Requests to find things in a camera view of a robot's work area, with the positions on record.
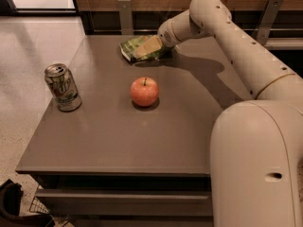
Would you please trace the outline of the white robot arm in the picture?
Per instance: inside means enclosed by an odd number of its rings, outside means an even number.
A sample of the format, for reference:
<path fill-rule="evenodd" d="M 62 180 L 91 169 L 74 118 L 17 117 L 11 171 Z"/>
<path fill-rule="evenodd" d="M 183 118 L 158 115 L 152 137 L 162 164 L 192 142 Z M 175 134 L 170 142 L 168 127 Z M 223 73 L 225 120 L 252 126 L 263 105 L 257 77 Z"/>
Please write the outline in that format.
<path fill-rule="evenodd" d="M 221 0 L 191 0 L 134 51 L 212 36 L 252 98 L 216 120 L 210 143 L 215 227 L 302 227 L 297 166 L 303 157 L 301 77 L 236 26 Z"/>

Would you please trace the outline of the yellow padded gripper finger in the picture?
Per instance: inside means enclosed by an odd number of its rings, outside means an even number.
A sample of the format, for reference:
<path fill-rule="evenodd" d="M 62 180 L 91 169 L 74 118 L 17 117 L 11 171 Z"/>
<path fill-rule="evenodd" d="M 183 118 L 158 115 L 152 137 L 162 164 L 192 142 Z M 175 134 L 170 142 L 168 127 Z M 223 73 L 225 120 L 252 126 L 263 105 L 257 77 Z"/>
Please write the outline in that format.
<path fill-rule="evenodd" d="M 157 58 L 162 47 L 161 39 L 157 35 L 153 35 L 134 50 L 133 56 L 136 59 L 143 59 L 144 57 L 148 59 Z"/>

